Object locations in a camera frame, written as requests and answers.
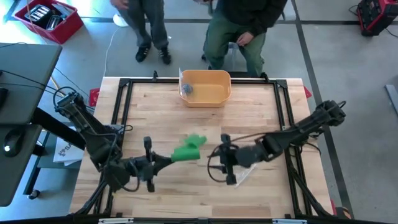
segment hand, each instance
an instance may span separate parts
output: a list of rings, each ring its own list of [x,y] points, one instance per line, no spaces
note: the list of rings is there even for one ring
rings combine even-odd
[[[118,9],[129,9],[129,0],[111,0],[111,4]]]
[[[241,46],[244,47],[245,45],[247,45],[248,43],[250,43],[250,41],[254,38],[254,36],[249,33],[249,32],[245,32],[244,34],[242,34],[238,40],[236,41],[236,43]]]

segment jeans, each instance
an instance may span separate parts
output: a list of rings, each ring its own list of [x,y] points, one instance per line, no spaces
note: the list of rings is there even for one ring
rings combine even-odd
[[[227,20],[221,11],[216,9],[209,23],[203,51],[210,67],[219,70],[224,64],[224,56],[228,53],[228,43],[236,42],[239,36],[249,30],[248,26],[234,24]],[[260,34],[239,50],[246,59],[248,74],[260,76],[264,59],[261,50],[266,41],[266,34]]]
[[[129,0],[129,9],[119,13],[136,33],[138,47],[151,47],[152,42],[157,49],[168,46],[164,0]],[[150,35],[145,28],[145,15],[150,23]]]

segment yellow plastic bin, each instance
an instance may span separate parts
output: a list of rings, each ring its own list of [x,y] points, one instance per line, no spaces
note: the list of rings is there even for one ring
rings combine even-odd
[[[187,85],[188,94],[182,90]],[[189,107],[222,107],[231,96],[231,77],[222,70],[183,71],[179,86],[181,99]]]

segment wooden tabletop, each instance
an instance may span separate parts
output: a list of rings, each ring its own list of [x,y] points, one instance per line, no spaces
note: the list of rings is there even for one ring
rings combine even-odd
[[[119,79],[103,79],[95,109],[96,118],[103,124],[111,122]],[[287,83],[294,119],[300,121],[310,115],[303,83],[301,79],[288,79]],[[126,90],[121,100],[118,123],[121,122],[125,96]],[[135,193],[117,191],[113,214],[123,212],[124,217],[159,218],[283,218],[286,213],[293,214],[284,156],[272,162],[258,163],[238,188],[213,182],[206,170],[206,157],[220,144],[221,133],[236,138],[279,130],[271,85],[233,85],[231,98],[225,107],[187,108],[178,95],[176,84],[134,84],[127,124],[133,125],[134,130],[124,136],[123,157],[144,155],[144,136],[150,136],[152,150],[164,156],[173,153],[174,148],[189,134],[205,135],[208,141],[200,149],[200,160],[178,162],[160,171],[159,176],[154,178],[154,193],[149,193],[145,184]],[[253,141],[249,139],[238,144],[253,144]],[[302,160],[308,187],[325,210],[332,212],[318,151],[304,146]],[[219,161],[213,159],[212,164],[217,163]],[[216,170],[212,173],[216,178],[224,178]],[[71,212],[77,211],[88,200],[99,178],[100,174],[85,152]],[[135,184],[135,178],[131,178],[126,187],[134,188]],[[300,208],[304,211],[300,190],[298,196]]]

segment black shoe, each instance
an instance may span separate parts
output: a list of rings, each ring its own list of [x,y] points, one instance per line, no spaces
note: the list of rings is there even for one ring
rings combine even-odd
[[[163,47],[159,50],[159,57],[162,58],[163,63],[166,65],[170,65],[170,63],[172,63],[172,56],[167,47]]]
[[[148,56],[150,47],[140,47],[138,48],[138,52],[136,54],[136,60],[137,62],[143,62],[145,58]]]

